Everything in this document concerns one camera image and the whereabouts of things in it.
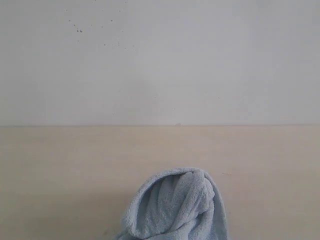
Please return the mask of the light blue fluffy towel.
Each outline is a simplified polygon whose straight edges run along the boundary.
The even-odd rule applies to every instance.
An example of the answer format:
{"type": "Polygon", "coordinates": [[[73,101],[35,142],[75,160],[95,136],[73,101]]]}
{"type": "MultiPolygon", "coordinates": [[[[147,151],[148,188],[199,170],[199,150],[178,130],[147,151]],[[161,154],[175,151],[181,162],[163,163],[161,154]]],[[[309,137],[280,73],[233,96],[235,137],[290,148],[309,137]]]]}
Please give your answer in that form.
{"type": "Polygon", "coordinates": [[[117,240],[227,240],[222,196],[199,168],[175,168],[150,177],[122,218],[117,240]]]}

